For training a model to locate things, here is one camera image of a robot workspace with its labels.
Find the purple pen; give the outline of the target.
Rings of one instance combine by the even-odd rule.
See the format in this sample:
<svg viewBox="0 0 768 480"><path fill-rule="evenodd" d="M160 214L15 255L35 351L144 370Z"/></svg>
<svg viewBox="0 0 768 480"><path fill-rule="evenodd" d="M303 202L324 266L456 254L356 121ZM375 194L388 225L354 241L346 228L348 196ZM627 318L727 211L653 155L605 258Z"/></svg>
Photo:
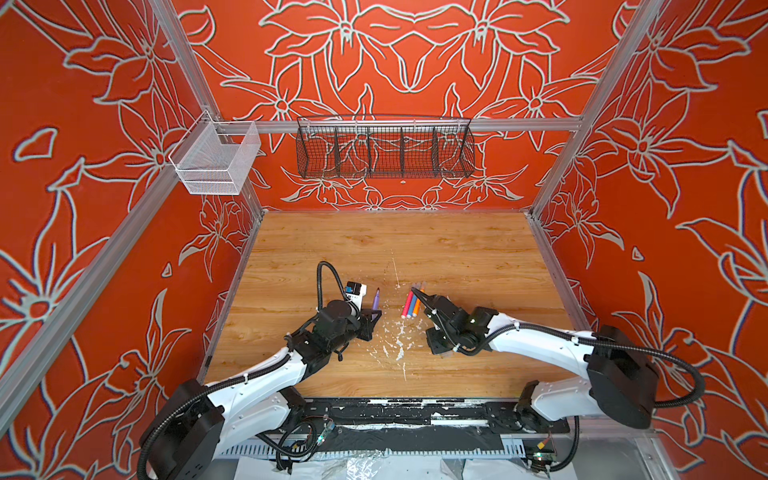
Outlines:
<svg viewBox="0 0 768 480"><path fill-rule="evenodd" d="M376 290L376 292L374 294L373 302L372 302L372 309L373 310L378 310L379 309L380 298L381 298L381 292L380 292L380 289L377 288L377 290Z"/></svg>

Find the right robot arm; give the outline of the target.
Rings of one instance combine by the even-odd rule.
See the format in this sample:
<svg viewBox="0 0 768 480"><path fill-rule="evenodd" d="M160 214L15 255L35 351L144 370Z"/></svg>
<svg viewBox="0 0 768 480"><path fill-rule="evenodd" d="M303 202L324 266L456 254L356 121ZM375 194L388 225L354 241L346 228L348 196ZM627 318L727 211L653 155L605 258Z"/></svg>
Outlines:
<svg viewBox="0 0 768 480"><path fill-rule="evenodd" d="M563 330L521 321L491 308L466 312L441 295L416 295L433 324L426 332L432 354L510 353L569 372L564 380L533 380L525 385L514 411L526 431L544 432L561 420L582 416L604 416L644 430L656 410L691 404L706 389L696 367L667 352L640 347L615 327L599 332ZM657 399L657 360L689 374L692 387L679 397Z"/></svg>

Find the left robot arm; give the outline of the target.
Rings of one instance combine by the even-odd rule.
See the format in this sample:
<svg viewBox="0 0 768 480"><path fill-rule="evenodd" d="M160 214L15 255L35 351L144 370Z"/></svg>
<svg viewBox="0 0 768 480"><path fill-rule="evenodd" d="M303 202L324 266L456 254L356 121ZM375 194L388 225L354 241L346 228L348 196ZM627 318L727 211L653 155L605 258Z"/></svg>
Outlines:
<svg viewBox="0 0 768 480"><path fill-rule="evenodd" d="M219 382L190 379L176 388L140 438L138 478L198 479L215 457L252 437L273 450L283 470L314 456L332 422L307 415L296 387L341 359L353 341L371 340L382 315L365 307L365 284L342 282L327 261L317 265L318 290L325 271L339 298L319 295L315 314L273 356Z"/></svg>

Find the pink pen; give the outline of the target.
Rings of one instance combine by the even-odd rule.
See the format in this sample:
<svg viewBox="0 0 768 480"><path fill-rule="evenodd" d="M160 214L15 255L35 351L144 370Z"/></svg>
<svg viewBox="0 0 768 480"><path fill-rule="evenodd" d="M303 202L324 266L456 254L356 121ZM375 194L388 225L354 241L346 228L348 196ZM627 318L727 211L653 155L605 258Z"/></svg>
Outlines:
<svg viewBox="0 0 768 480"><path fill-rule="evenodd" d="M413 298L414 298L413 292L410 291L406 297L406 301L402 308L401 317L403 319L409 318L411 316L411 306L413 303Z"/></svg>

